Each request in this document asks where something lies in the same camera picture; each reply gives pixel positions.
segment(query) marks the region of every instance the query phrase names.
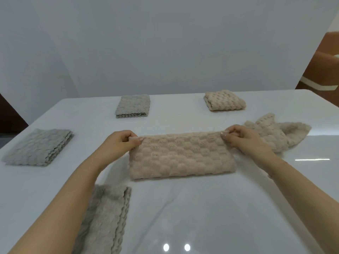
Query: forearm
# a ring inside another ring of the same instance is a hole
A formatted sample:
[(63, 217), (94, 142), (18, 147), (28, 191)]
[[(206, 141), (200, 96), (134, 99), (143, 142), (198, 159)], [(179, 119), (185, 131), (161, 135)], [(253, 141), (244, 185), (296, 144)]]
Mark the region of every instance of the forearm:
[(86, 159), (9, 254), (71, 253), (101, 170), (91, 156)]
[(287, 162), (276, 157), (269, 174), (326, 253), (339, 250), (339, 203)]

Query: towel fold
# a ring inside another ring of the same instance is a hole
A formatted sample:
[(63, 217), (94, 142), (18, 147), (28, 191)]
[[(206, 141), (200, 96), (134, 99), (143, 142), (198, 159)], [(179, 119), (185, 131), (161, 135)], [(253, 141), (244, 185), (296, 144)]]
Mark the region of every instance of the towel fold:
[(204, 96), (204, 100), (210, 111), (240, 110), (246, 108), (245, 101), (229, 90), (207, 92)]
[(129, 152), (132, 179), (235, 172), (234, 158), (220, 132), (142, 137), (142, 144)]
[(119, 254), (131, 188), (96, 185), (72, 254)]
[(149, 95), (124, 95), (120, 99), (115, 115), (118, 119), (123, 117), (147, 117), (149, 110)]
[(311, 126), (301, 122), (276, 123), (275, 115), (268, 113), (256, 123), (246, 121), (245, 126), (259, 133), (263, 142), (274, 152), (282, 152), (300, 143), (311, 130)]
[(65, 129), (35, 129), (18, 142), (3, 158), (7, 165), (47, 166), (72, 139)]

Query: dark brown object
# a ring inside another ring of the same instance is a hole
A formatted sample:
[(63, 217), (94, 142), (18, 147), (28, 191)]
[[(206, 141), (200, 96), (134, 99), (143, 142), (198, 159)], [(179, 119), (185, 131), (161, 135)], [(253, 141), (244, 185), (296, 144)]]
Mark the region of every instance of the dark brown object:
[(0, 133), (17, 134), (28, 124), (0, 94)]
[[(339, 85), (339, 32), (327, 32), (303, 76), (321, 86)], [(299, 81), (296, 89), (308, 89), (339, 107), (339, 87), (321, 91)]]

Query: white table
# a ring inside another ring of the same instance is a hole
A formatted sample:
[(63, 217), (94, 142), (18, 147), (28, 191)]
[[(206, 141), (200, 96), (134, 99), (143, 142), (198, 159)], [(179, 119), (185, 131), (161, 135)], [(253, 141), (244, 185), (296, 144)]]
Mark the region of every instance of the white table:
[[(0, 149), (41, 129), (71, 129), (75, 137), (45, 168), (0, 163), (0, 253), (14, 245), (53, 199), (75, 168), (113, 131), (138, 135), (223, 130), (273, 112), (278, 122), (313, 129), (283, 158), (339, 200), (339, 109), (307, 90), (236, 93), (246, 110), (208, 110), (203, 94), (152, 95), (148, 117), (116, 119), (120, 97), (64, 99)], [(324, 158), (321, 161), (298, 159)], [(105, 169), (98, 183), (126, 183), (132, 196), (121, 254), (322, 253), (274, 183), (236, 155), (234, 174), (180, 179), (128, 179), (127, 156)]]

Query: white wall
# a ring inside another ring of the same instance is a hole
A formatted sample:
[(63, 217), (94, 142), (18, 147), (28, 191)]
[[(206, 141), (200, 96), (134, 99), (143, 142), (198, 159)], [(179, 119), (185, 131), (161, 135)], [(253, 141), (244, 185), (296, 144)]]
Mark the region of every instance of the white wall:
[(34, 0), (81, 96), (294, 89), (339, 0)]
[(332, 24), (329, 26), (328, 32), (331, 31), (339, 31), (339, 12), (337, 13), (336, 17), (332, 21)]
[(28, 124), (79, 96), (31, 0), (0, 0), (0, 93)]

